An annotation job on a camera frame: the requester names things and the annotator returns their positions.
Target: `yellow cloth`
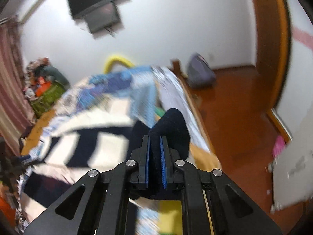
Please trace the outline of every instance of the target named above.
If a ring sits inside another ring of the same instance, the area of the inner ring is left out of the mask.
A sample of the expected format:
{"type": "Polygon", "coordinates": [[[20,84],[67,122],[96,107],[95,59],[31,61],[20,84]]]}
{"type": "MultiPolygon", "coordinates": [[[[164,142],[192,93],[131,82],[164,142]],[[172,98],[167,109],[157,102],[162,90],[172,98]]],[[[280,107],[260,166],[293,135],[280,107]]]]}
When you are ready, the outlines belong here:
{"type": "Polygon", "coordinates": [[[126,58],[124,58],[122,56],[114,55],[114,56],[110,56],[108,58],[108,60],[106,61],[105,65],[104,65],[103,74],[107,74],[107,73],[111,72],[113,65],[117,62],[121,63],[126,68],[135,67],[135,65],[132,62],[128,61],[126,58]]]}
{"type": "MultiPolygon", "coordinates": [[[[208,153],[202,148],[199,148],[191,143],[189,145],[189,151],[194,157],[198,169],[202,169],[205,171],[222,169],[222,166],[216,155],[208,153]]],[[[159,212],[160,234],[183,234],[181,201],[160,201],[159,212]]],[[[211,233],[213,234],[213,227],[209,210],[208,216],[211,226],[211,233]]]]}
{"type": "Polygon", "coordinates": [[[49,124],[50,120],[54,118],[54,116],[55,116],[54,109],[51,109],[42,114],[40,119],[37,120],[35,126],[32,128],[32,131],[28,135],[24,147],[21,151],[21,155],[28,155],[29,151],[33,147],[37,146],[40,135],[42,133],[42,129],[49,124]]]}

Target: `screw head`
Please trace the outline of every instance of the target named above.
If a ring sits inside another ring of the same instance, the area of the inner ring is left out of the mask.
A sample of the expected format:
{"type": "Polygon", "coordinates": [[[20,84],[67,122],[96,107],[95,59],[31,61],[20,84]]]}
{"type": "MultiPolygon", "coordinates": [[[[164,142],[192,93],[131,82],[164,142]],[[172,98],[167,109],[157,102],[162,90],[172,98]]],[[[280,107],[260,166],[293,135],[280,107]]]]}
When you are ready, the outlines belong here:
{"type": "Polygon", "coordinates": [[[126,161],[126,165],[127,166],[134,166],[136,164],[136,162],[134,160],[128,160],[126,161]]]}
{"type": "Polygon", "coordinates": [[[223,175],[223,172],[220,169],[215,169],[213,171],[213,175],[217,176],[217,177],[220,177],[221,175],[223,175]]]}
{"type": "Polygon", "coordinates": [[[96,175],[98,175],[98,171],[95,169],[92,169],[88,172],[88,176],[90,176],[91,178],[95,177],[96,175]]]}
{"type": "Polygon", "coordinates": [[[185,161],[184,160],[177,160],[176,162],[177,166],[184,166],[185,165],[185,161]]]}

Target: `door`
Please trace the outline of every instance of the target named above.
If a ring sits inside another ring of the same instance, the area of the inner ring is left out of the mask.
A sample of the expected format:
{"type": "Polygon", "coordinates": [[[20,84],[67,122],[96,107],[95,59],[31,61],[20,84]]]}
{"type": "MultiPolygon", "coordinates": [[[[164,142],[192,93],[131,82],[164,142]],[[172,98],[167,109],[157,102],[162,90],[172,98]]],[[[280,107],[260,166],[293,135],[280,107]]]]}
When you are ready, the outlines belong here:
{"type": "Polygon", "coordinates": [[[313,105],[273,169],[276,209],[305,201],[313,195],[313,105]]]}
{"type": "Polygon", "coordinates": [[[266,109],[279,97],[288,64],[290,25],[286,0],[253,0],[257,25],[256,68],[269,89],[266,109]]]}

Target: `white door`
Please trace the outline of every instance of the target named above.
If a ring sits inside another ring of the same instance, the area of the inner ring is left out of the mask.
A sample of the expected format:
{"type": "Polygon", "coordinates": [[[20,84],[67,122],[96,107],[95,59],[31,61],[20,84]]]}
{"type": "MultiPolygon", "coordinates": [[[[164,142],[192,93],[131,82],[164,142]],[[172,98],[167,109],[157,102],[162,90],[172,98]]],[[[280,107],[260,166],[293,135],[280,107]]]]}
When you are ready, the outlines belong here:
{"type": "Polygon", "coordinates": [[[313,106],[293,134],[293,141],[277,158],[273,194],[278,210],[313,195],[313,106]]]}

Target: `bed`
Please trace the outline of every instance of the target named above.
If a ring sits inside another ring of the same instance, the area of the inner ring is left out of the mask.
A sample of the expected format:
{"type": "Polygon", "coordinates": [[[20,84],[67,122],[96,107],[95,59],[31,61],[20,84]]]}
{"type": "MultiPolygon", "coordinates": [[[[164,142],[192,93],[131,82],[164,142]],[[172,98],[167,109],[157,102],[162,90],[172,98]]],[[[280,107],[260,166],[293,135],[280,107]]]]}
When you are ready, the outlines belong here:
{"type": "MultiPolygon", "coordinates": [[[[174,73],[140,66],[87,77],[37,121],[21,154],[26,162],[44,164],[28,168],[18,182],[21,231],[88,170],[103,172],[125,161],[127,135],[137,121],[152,128],[169,108],[180,110],[186,121],[187,161],[207,171],[221,169],[179,62],[173,66],[174,73]]],[[[138,207],[136,234],[181,234],[181,223],[171,221],[181,215],[178,201],[131,202],[138,207]]]]}

